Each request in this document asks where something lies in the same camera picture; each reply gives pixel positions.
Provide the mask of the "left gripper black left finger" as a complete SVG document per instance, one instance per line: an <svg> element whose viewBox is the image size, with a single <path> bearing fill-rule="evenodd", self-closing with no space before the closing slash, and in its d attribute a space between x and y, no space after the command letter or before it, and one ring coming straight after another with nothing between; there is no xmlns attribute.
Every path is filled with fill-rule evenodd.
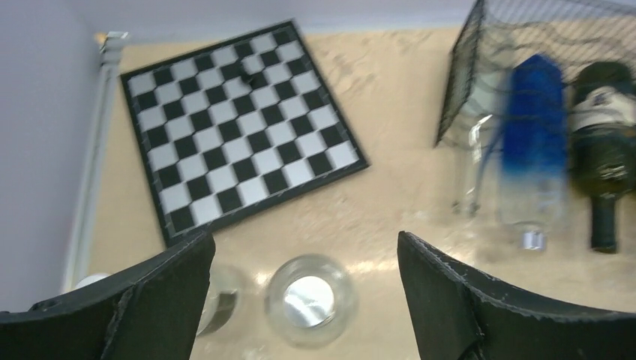
<svg viewBox="0 0 636 360"><path fill-rule="evenodd" d="M209 289L208 232L102 280L1 312L2 359L189 359Z"/></svg>

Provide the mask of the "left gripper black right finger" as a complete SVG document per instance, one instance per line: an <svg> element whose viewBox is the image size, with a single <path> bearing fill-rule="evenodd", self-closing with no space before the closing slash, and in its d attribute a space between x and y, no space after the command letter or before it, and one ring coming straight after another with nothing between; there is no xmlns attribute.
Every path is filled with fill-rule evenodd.
<svg viewBox="0 0 636 360"><path fill-rule="evenodd" d="M560 301L473 268L411 232L400 278L422 359L633 359L635 315Z"/></svg>

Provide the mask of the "clear round flask bottle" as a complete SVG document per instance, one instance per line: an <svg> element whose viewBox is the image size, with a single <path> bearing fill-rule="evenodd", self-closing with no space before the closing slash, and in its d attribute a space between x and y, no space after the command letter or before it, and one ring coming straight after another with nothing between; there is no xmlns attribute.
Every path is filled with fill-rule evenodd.
<svg viewBox="0 0 636 360"><path fill-rule="evenodd" d="M224 263L212 263L209 286L197 336L207 335L224 327L239 306L245 279L239 268Z"/></svg>

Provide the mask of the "clear glass bottle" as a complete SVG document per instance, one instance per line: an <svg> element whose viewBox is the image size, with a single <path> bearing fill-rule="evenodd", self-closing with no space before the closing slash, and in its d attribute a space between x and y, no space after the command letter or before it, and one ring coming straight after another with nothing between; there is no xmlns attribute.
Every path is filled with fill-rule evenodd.
<svg viewBox="0 0 636 360"><path fill-rule="evenodd" d="M466 218L475 217L479 211L486 165L500 137L509 72L481 71L470 85L451 126L456 150L453 210Z"/></svg>

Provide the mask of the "blue rectangular glass bottle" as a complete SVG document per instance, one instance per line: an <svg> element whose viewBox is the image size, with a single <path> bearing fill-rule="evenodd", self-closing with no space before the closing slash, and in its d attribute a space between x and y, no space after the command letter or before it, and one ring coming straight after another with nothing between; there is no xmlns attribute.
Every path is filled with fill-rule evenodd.
<svg viewBox="0 0 636 360"><path fill-rule="evenodd" d="M565 223L569 159L562 71L537 53L511 73L502 123L499 219L525 250L542 251Z"/></svg>

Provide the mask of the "dark green wine bottle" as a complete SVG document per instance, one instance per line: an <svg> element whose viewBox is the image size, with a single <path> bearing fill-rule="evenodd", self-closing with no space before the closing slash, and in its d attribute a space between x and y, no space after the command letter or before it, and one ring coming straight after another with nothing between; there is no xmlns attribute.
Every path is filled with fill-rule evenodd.
<svg viewBox="0 0 636 360"><path fill-rule="evenodd" d="M618 251L616 204L635 188L635 88L627 64L596 61L573 83L572 176L590 199L590 248Z"/></svg>

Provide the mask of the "black wire wine rack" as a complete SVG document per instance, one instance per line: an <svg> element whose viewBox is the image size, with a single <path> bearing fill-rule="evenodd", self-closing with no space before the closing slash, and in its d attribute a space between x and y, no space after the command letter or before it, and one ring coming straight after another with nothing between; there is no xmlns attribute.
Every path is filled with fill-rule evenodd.
<svg viewBox="0 0 636 360"><path fill-rule="evenodd" d="M593 62L635 69L634 1L475 1L449 54L434 143L459 115L492 113L512 68L535 54L552 59L572 83Z"/></svg>

